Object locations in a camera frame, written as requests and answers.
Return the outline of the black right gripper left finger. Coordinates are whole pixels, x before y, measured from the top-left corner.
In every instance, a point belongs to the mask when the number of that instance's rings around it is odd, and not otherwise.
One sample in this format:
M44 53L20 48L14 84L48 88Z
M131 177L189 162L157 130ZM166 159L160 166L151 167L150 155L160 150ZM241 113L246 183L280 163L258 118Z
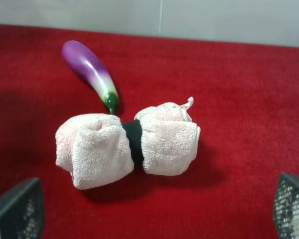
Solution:
M39 239L45 225L43 190L28 178L0 196L0 239Z

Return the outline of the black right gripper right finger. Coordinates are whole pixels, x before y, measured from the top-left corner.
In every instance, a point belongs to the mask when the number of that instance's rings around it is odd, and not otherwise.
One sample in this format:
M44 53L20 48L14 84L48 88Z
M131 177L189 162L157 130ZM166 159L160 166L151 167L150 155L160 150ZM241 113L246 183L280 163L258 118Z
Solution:
M299 239L299 177L281 173L273 205L273 221L281 239Z

